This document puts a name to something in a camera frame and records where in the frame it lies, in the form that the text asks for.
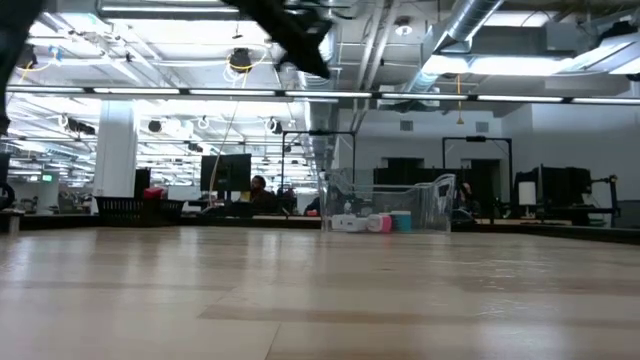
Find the black object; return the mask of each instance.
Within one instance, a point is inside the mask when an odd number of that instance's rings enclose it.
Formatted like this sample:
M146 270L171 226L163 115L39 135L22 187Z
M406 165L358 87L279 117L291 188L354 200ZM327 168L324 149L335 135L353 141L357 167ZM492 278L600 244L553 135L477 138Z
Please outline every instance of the black object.
M586 169L551 168L544 165L540 165L539 169L544 218L569 219L573 225L588 226L590 214L611 214L611 227L615 227L616 217L620 215L616 188L617 176L610 175L606 178L591 180L589 170ZM597 183L609 185L610 208L596 208L584 204L582 194L590 194L592 185Z
M217 156L203 156L200 170L200 190L209 191L211 176ZM218 163L213 190L250 191L251 190L251 154L223 155Z
M158 120L149 121L148 127L149 127L149 131L153 133L159 133L160 131L162 131L162 123Z
M80 133L80 134L86 134L86 135L95 135L96 134L96 128L94 128L93 126L89 126L85 123L79 122L77 120L71 119L69 118L67 120L67 130L74 132L74 133Z
M35 46L31 44L26 44L20 57L18 57L18 61L16 62L16 66L22 70L33 69L34 66L38 65L38 58L34 53Z
M490 138L484 136L467 136L467 137L443 137L442 138L442 168L447 168L447 141L449 140L463 140L466 142L487 142L487 141L503 141L507 143L508 156L509 156L509 188L513 189L513 141L511 138Z
M10 153L0 153L0 183L6 183L9 176Z
M333 22L322 19L317 10L302 8L298 14L285 10L282 0L223 0L255 20L287 53L276 64L276 69L291 62L298 70L331 77L327 64L318 49L320 42L333 27Z
M229 58L229 64L231 70L238 74L247 74L251 71L251 57L249 56L249 49L236 48L233 49L233 54Z
M190 143L189 145L187 145L187 149L189 149L189 151L194 151L197 153L202 153L204 151L200 145L194 143Z
M29 29L44 7L45 0L0 1L0 136L6 135L11 120L7 116L6 87L13 67L23 54Z
M103 226L157 227L178 225L184 201L96 197Z
M210 207L204 209L200 216L204 217L217 217L217 218L241 218L251 219L254 214L252 204L249 202L227 202L225 206Z
M151 170L136 169L136 182L133 197L136 199L142 199L144 197L144 190L149 187L151 187Z
M0 211L13 205L16 200L16 193L6 182L0 182Z

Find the black metal frame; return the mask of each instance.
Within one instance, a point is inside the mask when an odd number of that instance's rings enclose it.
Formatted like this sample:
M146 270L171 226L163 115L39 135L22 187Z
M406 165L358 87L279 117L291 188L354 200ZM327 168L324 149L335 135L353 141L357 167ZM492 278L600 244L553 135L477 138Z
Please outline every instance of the black metal frame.
M352 166L352 176L353 181L356 178L356 133L353 131L325 131L325 130L311 130L311 131L283 131L282 132L282 161L281 161L281 171L280 171L280 188L284 190L284 156L285 156L285 148L286 148L286 138L289 134L306 134L309 136L332 136L332 135L351 135L353 139L353 166Z
M543 176L543 172L545 169L544 164L540 164L539 167L539 181L542 182L542 176ZM618 207L618 189L617 189L617 182L618 182L618 177L616 175L609 175L606 178L602 178L602 179L595 179L595 180L591 180L591 185L593 184L598 184L598 183L604 183L604 184L608 184L609 185L609 191L610 191L610 196L611 196L611 207L610 208L582 208L582 209L576 209L576 211L583 211L589 214L610 214L611 215L611 227L614 228L616 226L616 218L620 217L620 208ZM553 210L554 207L553 206L549 206L547 204L547 197L545 195L545 189L544 189L544 183L540 184L540 187L542 188L542 207L544 209L544 214L546 215L547 213L551 213L553 214Z
M509 194L513 195L513 140L511 138L488 138L484 136L467 136L467 137L443 137L442 138L442 168L447 168L447 141L448 140L464 140L466 142L484 143L487 141L504 141L509 146Z

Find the wooden floor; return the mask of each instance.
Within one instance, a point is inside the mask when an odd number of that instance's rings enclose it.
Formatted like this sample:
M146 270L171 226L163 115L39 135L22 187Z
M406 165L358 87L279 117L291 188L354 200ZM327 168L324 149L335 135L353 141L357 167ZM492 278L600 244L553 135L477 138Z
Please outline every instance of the wooden floor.
M640 248L232 228L0 239L6 360L640 359Z

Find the clear plastic bin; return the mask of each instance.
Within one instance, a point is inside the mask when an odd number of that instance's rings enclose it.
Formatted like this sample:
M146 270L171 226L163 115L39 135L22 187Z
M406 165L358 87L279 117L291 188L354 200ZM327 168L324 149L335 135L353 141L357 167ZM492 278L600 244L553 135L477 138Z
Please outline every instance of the clear plastic bin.
M351 170L341 169L320 177L324 230L387 232L373 230L375 227L372 228L370 222L388 216L392 221L392 233L451 231L455 175L443 175L432 183L390 186L354 184L350 181L351 174ZM366 182L357 174L356 179Z

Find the ceiling light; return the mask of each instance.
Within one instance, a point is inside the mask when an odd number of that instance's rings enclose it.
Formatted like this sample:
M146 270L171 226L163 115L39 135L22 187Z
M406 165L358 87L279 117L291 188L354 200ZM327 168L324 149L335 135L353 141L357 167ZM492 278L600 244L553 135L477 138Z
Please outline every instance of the ceiling light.
M145 88L95 88L98 94L148 94L148 95L179 95L178 89L145 89Z
M63 86L7 86L7 92L20 93L81 93L84 92L79 87L63 87Z
M559 103L561 97L557 96L501 96L501 95L479 95L480 101L496 101L496 102L523 102L523 103Z
M27 136L27 133L25 133L24 131L20 131L18 129L11 129L9 128L7 130L9 132L9 134L11 135L16 135L16 136Z
M104 6L101 11L117 12L202 12L202 13L237 13L238 9L229 7L173 7L173 6Z
M594 104L594 105L640 105L640 99L623 98L575 98L572 104Z
M272 90L215 90L215 89L194 89L189 90L193 95L212 96L275 96Z
M396 35L407 36L413 32L413 28L409 25L401 25L396 28Z
M471 62L469 72L483 75L550 76L562 70L563 60L526 56L481 56Z
M41 171L9 170L9 174L12 175L40 175L41 173Z
M408 16L400 16L396 19L394 25L396 26L396 34L398 36L407 36L413 32L411 18Z
M469 97L467 95L455 94L412 94L412 93L387 93L382 94L383 99L392 100L453 100L464 101Z
M584 71L629 47L632 42L603 45L563 63L562 72Z
M198 128L200 130L206 130L209 128L209 120L207 120L206 116L203 116L202 119L198 120Z
M469 72L469 64L462 57L432 55L421 71L423 74L464 74Z
M373 95L368 92L347 92L347 91L286 91L286 96L291 97L328 97L328 98L360 98L367 99Z

